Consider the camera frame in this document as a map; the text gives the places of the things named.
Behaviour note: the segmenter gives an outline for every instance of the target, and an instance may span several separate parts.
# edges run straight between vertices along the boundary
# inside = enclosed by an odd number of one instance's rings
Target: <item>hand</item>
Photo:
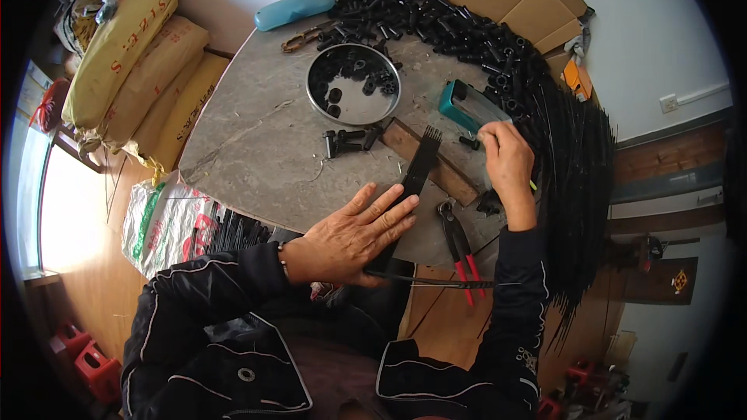
[[[509,122],[491,122],[477,132],[485,145],[485,167],[506,210],[509,230],[520,232],[537,226],[529,181],[534,165],[532,148]]]
[[[367,184],[341,210],[283,246],[278,257],[285,261],[291,284],[384,284],[380,277],[364,274],[363,266],[413,226],[416,217],[410,212],[420,200],[414,194],[384,212],[404,191],[397,183],[366,208],[375,190],[375,183]]]

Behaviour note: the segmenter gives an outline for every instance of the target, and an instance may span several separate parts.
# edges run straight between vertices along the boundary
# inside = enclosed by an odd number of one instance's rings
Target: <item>pliers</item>
[[[319,38],[320,33],[330,28],[331,25],[335,24],[336,22],[337,22],[336,20],[329,20],[329,21],[325,21],[324,23],[319,23],[313,28],[309,28],[306,31],[302,31],[301,33],[295,35],[294,37],[288,39],[286,42],[280,44],[280,48],[282,49],[283,52],[286,52],[286,53],[291,53],[295,51],[296,49],[300,49],[306,44],[316,41]]]
[[[464,268],[464,263],[467,263],[469,264],[474,279],[481,280],[477,273],[477,266],[474,264],[474,257],[472,257],[472,252],[469,248],[467,235],[465,234],[465,230],[462,228],[462,224],[454,216],[451,203],[444,201],[435,209],[438,215],[441,216],[444,225],[444,235],[446,236],[446,244],[449,246],[451,256],[454,258],[454,267],[456,268],[456,273],[459,275],[459,278],[462,282],[468,281]],[[465,294],[467,295],[467,303],[469,303],[470,306],[474,306],[472,291],[470,289],[465,289]],[[485,290],[480,289],[480,295],[485,297]]]

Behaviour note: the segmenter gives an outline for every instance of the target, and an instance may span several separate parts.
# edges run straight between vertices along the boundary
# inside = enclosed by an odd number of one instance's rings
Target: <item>person's left hand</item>
[[[363,266],[413,226],[416,217],[410,212],[420,200],[414,194],[384,212],[404,191],[397,183],[365,208],[375,190],[375,183],[365,185],[341,210],[283,246],[278,257],[285,261],[291,284],[319,281],[374,287],[384,282],[365,274]]]

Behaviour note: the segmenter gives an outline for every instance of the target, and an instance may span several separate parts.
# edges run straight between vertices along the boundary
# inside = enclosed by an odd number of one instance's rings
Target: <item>red stool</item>
[[[540,396],[537,420],[559,420],[563,408],[547,396]]]
[[[122,366],[117,359],[104,357],[96,341],[88,342],[75,359],[75,369],[99,402],[111,404],[119,399],[119,371]]]
[[[80,332],[75,325],[66,322],[57,329],[57,332],[49,341],[49,345],[56,354],[65,350],[68,357],[74,360],[86,348],[89,340],[91,340],[91,336],[88,332]]]
[[[590,362],[587,359],[579,359],[578,362],[576,362],[576,365],[568,367],[568,370],[566,370],[565,373],[572,383],[582,387],[586,384],[589,376],[594,373],[595,367],[595,363]]]

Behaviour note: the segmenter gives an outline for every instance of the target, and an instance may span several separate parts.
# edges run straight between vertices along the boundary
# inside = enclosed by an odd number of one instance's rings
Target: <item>red-handled pliers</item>
[[[465,230],[462,228],[462,224],[460,224],[459,220],[454,216],[451,209],[451,203],[444,201],[436,207],[436,211],[438,212],[438,215],[441,216],[441,220],[444,224],[446,243],[449,246],[451,256],[454,258],[454,267],[456,268],[457,274],[459,274],[459,278],[462,282],[469,280],[467,279],[464,267],[464,263],[467,263],[469,264],[474,279],[481,280],[477,273],[477,266],[474,265],[474,257],[472,257],[472,252],[469,248],[467,235],[465,234]],[[474,306],[472,291],[470,289],[465,289],[465,294],[467,294],[467,302],[471,306]],[[480,295],[485,297],[484,289],[480,289]]]

